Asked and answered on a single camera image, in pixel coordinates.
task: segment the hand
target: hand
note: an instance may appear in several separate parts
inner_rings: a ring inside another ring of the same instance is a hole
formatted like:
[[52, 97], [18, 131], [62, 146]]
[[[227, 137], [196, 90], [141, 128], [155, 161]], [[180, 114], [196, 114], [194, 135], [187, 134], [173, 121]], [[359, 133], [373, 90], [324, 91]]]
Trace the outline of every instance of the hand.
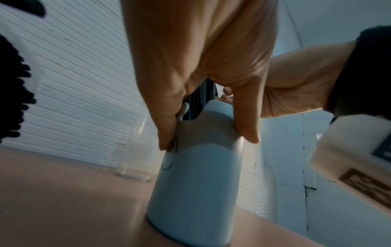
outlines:
[[168, 148], [182, 101], [206, 77], [230, 87], [235, 126], [252, 143], [277, 35], [276, 0], [122, 0], [137, 85]]
[[[270, 59], [263, 94], [262, 118], [323, 108], [356, 42], [315, 46]], [[233, 104], [235, 92], [225, 87], [220, 101]]]

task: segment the ceiling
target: ceiling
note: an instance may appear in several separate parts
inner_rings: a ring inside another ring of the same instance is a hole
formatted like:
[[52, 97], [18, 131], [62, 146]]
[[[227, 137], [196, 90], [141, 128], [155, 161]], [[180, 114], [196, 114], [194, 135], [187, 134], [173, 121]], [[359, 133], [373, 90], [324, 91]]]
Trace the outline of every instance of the ceiling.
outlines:
[[391, 25], [391, 0], [283, 0], [303, 47], [356, 39]]

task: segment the clear plastic cup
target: clear plastic cup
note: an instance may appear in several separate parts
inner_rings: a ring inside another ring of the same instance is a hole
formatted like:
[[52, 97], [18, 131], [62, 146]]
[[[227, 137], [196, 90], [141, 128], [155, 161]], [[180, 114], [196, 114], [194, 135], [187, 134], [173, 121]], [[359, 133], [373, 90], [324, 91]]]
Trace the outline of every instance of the clear plastic cup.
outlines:
[[149, 181], [152, 176], [157, 175], [164, 155], [158, 144], [157, 128], [143, 102], [117, 165], [117, 174], [139, 181]]

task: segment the light blue cup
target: light blue cup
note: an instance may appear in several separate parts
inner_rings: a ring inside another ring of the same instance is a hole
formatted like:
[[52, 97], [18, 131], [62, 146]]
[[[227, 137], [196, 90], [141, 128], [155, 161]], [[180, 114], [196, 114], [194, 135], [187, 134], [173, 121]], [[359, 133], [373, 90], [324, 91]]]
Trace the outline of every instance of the light blue cup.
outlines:
[[148, 205], [152, 225], [186, 245], [227, 245], [243, 149], [229, 104], [209, 101], [197, 119], [179, 121]]

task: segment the wooden table surface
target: wooden table surface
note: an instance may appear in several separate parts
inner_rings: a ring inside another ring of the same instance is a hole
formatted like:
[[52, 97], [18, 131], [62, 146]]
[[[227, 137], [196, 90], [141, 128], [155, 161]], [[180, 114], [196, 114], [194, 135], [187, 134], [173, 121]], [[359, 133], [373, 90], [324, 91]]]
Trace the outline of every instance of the wooden table surface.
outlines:
[[[114, 169], [0, 148], [1, 247], [178, 247], [145, 211], [153, 182]], [[319, 247], [240, 207], [231, 247]]]

